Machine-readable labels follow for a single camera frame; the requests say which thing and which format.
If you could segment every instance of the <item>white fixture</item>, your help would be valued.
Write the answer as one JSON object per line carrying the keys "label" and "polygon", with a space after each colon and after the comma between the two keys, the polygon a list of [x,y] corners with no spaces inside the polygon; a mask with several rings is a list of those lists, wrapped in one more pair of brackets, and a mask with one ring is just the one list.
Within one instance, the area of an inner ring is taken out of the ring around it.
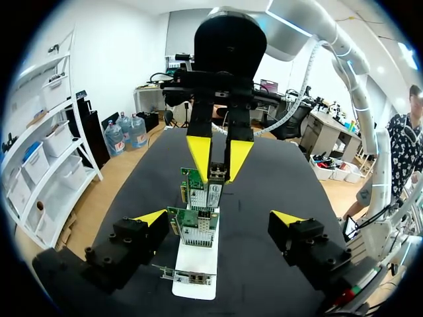
{"label": "white fixture", "polygon": [[413,55],[414,55],[414,51],[413,50],[409,50],[405,44],[398,42],[398,46],[399,49],[401,50],[401,53],[403,53],[403,57],[404,60],[407,62],[408,66],[410,66],[411,68],[417,70],[417,64],[414,61]]}

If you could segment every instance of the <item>desk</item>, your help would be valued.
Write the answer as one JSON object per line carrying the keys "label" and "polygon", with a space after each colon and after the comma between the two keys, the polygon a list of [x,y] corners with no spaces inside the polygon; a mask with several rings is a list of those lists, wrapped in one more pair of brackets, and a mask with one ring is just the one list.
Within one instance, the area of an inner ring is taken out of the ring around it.
{"label": "desk", "polygon": [[331,115],[322,112],[311,112],[300,145],[310,155],[326,152],[326,155],[329,156],[338,139],[345,143],[341,159],[345,162],[352,162],[360,146],[361,139],[355,133],[348,131],[341,123],[334,120]]}
{"label": "desk", "polygon": [[[225,137],[213,135],[213,159],[223,161]],[[180,167],[194,168],[185,129],[164,131],[140,160],[106,214],[95,244],[107,239],[113,222],[166,206],[184,207]],[[314,316],[323,300],[297,267],[290,267],[267,233],[271,209],[314,217],[340,246],[344,240],[323,187],[293,144],[256,138],[237,179],[221,198],[217,292],[215,300],[172,294],[172,282],[155,267],[140,266],[111,295],[131,305],[130,316]],[[179,237],[172,231],[152,263],[174,267]]]}

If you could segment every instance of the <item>drawer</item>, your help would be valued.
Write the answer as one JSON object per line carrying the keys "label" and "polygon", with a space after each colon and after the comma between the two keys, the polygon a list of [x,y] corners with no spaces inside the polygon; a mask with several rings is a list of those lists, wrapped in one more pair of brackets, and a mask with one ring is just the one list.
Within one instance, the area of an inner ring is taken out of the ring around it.
{"label": "drawer", "polygon": [[321,123],[319,120],[316,120],[315,118],[309,121],[309,125],[317,135],[320,134],[320,131],[322,131],[323,123]]}

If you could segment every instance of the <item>blue item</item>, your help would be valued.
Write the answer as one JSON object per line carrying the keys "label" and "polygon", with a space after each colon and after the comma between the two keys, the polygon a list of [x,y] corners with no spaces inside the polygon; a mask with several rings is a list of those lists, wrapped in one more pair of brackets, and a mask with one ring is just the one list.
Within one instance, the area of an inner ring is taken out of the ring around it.
{"label": "blue item", "polygon": [[119,125],[114,125],[112,120],[108,122],[108,127],[104,131],[104,137],[110,155],[115,157],[124,152],[125,142],[122,128]]}
{"label": "blue item", "polygon": [[29,148],[26,149],[24,158],[22,159],[22,163],[25,163],[27,159],[31,156],[31,154],[40,146],[41,142],[35,141]]}
{"label": "blue item", "polygon": [[147,130],[143,118],[132,115],[130,141],[133,148],[143,147],[147,143]]}
{"label": "blue item", "polygon": [[129,143],[130,140],[130,128],[131,120],[125,116],[125,112],[120,113],[120,117],[116,120],[116,124],[122,128],[122,133],[124,134],[124,141]]}

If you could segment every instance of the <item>white wall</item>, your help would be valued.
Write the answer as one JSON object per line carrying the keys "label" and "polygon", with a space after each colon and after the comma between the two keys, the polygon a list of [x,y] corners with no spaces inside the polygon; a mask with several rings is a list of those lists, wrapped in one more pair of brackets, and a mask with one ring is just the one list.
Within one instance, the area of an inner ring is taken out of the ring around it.
{"label": "white wall", "polygon": [[[277,82],[280,93],[285,93],[289,88],[299,91],[315,44],[316,41],[310,39],[291,62],[278,61],[265,54],[254,81],[259,83],[261,79],[267,79]],[[332,54],[324,48],[320,48],[316,54],[308,85],[312,97],[319,96],[331,104],[337,101],[346,113],[347,120],[354,119],[350,94],[332,66]]]}
{"label": "white wall", "polygon": [[132,92],[165,70],[169,14],[150,15],[119,1],[74,0],[62,6],[33,42],[22,69],[77,27],[72,67],[75,92],[85,89],[100,121],[135,112]]}

